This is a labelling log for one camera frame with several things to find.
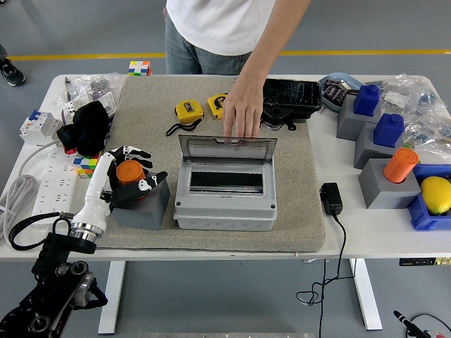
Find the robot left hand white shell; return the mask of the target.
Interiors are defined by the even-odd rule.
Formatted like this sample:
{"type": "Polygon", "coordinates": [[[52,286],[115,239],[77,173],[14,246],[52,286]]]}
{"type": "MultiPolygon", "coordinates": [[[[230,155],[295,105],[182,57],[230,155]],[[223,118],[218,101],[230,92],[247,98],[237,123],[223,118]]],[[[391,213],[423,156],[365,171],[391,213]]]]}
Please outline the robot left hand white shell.
{"type": "Polygon", "coordinates": [[[137,161],[144,169],[153,167],[151,155],[134,146],[122,146],[104,153],[94,170],[85,195],[85,205],[74,218],[71,227],[73,235],[82,232],[101,237],[106,230],[106,217],[115,207],[148,195],[168,176],[162,171],[129,184],[121,185],[116,169],[126,160],[137,161]]]}

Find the person's hand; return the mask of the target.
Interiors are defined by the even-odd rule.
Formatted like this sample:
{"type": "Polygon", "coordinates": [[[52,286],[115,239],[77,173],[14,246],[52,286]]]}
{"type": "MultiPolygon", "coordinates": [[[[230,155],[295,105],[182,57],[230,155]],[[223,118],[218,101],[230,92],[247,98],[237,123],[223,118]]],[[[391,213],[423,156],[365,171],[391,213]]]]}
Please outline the person's hand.
{"type": "Polygon", "coordinates": [[[223,105],[223,134],[231,137],[257,137],[263,111],[266,76],[241,74],[231,86],[223,105]]]}

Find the robot right hand black fingers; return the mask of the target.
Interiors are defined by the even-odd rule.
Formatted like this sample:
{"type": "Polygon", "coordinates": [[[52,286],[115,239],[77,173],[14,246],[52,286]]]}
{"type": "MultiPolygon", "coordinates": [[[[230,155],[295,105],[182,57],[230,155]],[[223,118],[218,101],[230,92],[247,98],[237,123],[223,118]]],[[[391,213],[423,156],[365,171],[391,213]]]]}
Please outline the robot right hand black fingers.
{"type": "Polygon", "coordinates": [[[442,332],[439,332],[437,330],[420,329],[399,311],[393,311],[393,314],[404,325],[405,337],[416,337],[416,338],[445,337],[445,335],[442,332]]]}

